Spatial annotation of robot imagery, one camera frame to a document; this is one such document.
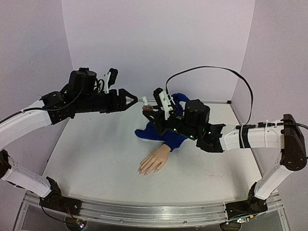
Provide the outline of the white nail polish cap brush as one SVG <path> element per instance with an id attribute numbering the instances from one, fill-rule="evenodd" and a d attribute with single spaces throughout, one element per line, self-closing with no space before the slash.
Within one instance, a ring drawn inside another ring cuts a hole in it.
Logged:
<path id="1" fill-rule="evenodd" d="M 148 105 L 149 105 L 149 103 L 148 103 L 148 100 L 147 100 L 147 97 L 146 97 L 146 96 L 143 96 L 143 97 L 142 97 L 142 102 L 143 102 L 143 105 L 144 105 L 144 106 L 148 106 Z"/>

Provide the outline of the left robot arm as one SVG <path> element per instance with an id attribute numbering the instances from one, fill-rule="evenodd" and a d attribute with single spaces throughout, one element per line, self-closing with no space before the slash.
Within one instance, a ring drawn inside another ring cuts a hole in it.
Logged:
<path id="1" fill-rule="evenodd" d="M 5 150 L 17 139 L 37 129 L 56 125 L 79 113 L 114 113 L 129 109 L 138 97 L 125 89 L 112 90 L 118 70 L 111 68 L 103 79 L 88 68 L 81 67 L 70 74 L 60 90 L 39 100 L 0 122 L 0 178 L 40 197 L 40 205 L 56 211 L 77 214 L 81 201 L 65 197 L 57 182 L 21 167 Z"/>

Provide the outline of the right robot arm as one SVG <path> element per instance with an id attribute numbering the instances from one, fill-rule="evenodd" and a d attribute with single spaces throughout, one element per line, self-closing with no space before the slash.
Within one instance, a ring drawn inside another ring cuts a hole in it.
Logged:
<path id="1" fill-rule="evenodd" d="M 159 134 L 170 130 L 196 141 L 196 146 L 208 153 L 222 153 L 235 149 L 274 148 L 281 151 L 273 168 L 255 182 L 243 201 L 227 203 L 228 220 L 257 215 L 267 211 L 270 194 L 293 172 L 302 170 L 308 163 L 302 124 L 291 114 L 282 120 L 259 122 L 251 125 L 210 124 L 210 108 L 200 100 L 185 105 L 183 115 L 169 100 L 157 99 L 157 105 L 143 115 L 153 123 Z"/>

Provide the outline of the pink nail polish bottle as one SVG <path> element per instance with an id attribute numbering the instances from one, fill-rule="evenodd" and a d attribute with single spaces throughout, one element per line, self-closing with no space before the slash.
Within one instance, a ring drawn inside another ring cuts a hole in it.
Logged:
<path id="1" fill-rule="evenodd" d="M 146 111 L 146 112 L 151 112 L 151 111 L 153 111 L 153 107 L 151 105 L 144 105 L 142 107 L 142 110 Z"/>

